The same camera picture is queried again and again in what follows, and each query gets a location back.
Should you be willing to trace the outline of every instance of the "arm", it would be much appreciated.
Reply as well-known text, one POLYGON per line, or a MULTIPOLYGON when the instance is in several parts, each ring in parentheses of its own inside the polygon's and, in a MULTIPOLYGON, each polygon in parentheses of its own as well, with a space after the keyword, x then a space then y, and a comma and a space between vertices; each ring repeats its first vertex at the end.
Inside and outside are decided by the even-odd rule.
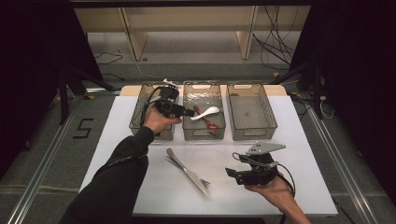
POLYGON ((152 108, 136 135, 116 146, 91 183, 70 203, 60 223, 129 223, 149 166, 146 155, 154 134, 180 122, 152 108))
POLYGON ((278 176, 265 186, 246 185, 245 189, 260 193, 269 203, 285 214, 293 224, 311 223, 294 200, 288 185, 278 176))

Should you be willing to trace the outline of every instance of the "plastic storage box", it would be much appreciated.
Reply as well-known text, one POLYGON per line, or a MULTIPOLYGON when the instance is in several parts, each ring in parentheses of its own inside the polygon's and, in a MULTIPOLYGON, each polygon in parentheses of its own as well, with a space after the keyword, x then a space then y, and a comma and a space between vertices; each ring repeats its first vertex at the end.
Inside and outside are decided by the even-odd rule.
MULTIPOLYGON (((165 82, 144 82, 142 88, 139 93, 139 97, 137 98, 136 107, 134 108, 134 114, 132 115, 131 122, 129 124, 129 128, 131 129, 133 134, 136 134, 140 128, 140 121, 142 119, 142 110, 145 102, 158 86, 167 86, 168 84, 165 82)), ((155 91, 152 95, 151 99, 158 96, 160 91, 155 91)), ((148 111, 153 107, 151 104, 148 107, 148 111)), ((174 139, 175 125, 168 126, 163 132, 154 136, 154 140, 160 141, 172 141, 174 139)))
POLYGON ((186 141, 223 139, 225 119, 219 82, 216 80, 185 81, 183 85, 183 105, 186 108, 193 109, 197 105, 202 112, 210 106, 220 109, 219 113, 206 116, 210 122, 218 125, 217 129, 208 128, 204 118, 191 120, 185 117, 183 119, 184 139, 186 141))
POLYGON ((262 83, 230 82, 226 98, 234 141, 273 137, 276 119, 262 83))

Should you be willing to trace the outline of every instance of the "fork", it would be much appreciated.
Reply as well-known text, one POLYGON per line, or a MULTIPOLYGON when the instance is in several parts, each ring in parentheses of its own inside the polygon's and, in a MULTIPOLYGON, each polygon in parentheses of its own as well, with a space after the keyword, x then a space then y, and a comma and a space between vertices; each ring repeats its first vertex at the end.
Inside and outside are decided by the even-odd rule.
MULTIPOLYGON (((170 156, 166 156, 166 160, 169 161, 169 162, 171 162, 172 164, 174 164, 174 165, 175 165, 176 167, 178 167, 179 169, 183 170, 183 168, 180 167, 170 156)), ((201 182, 204 184, 204 186, 205 186, 206 189, 209 188, 209 185, 210 185, 209 182, 207 182, 206 180, 201 179, 201 178, 199 178, 199 179, 200 179, 201 182)))

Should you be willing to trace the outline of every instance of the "silverware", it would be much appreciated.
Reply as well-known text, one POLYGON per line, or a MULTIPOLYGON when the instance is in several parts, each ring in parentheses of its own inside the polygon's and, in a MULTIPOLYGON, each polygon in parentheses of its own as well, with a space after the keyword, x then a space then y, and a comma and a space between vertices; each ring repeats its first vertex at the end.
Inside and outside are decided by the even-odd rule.
MULTIPOLYGON (((176 167, 178 167, 179 169, 183 170, 182 167, 180 167, 171 157, 166 156, 166 160, 169 161, 170 163, 174 164, 176 167)), ((210 182, 200 178, 201 182, 204 184, 205 188, 209 188, 210 186, 210 182)))
POLYGON ((190 171, 187 169, 183 163, 176 157, 175 153, 172 151, 172 148, 166 149, 166 152, 168 155, 184 170, 184 173, 194 182, 194 184, 206 195, 209 196, 207 193, 207 189, 205 188, 204 184, 201 182, 200 177, 194 173, 193 171, 190 171))

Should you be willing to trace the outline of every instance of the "knife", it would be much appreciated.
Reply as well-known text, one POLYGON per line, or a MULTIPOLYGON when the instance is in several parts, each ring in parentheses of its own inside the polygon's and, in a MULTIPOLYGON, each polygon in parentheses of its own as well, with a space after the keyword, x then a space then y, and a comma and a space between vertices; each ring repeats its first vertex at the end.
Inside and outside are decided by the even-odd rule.
POLYGON ((190 178, 190 180, 192 180, 192 182, 194 182, 194 184, 206 195, 208 195, 207 189, 205 188, 204 184, 201 182, 201 179, 198 177, 198 175, 187 169, 183 163, 181 163, 181 161, 176 157, 175 153, 173 152, 172 148, 168 148, 166 149, 166 152, 168 153, 168 155, 183 169, 184 173, 186 173, 186 175, 190 178))

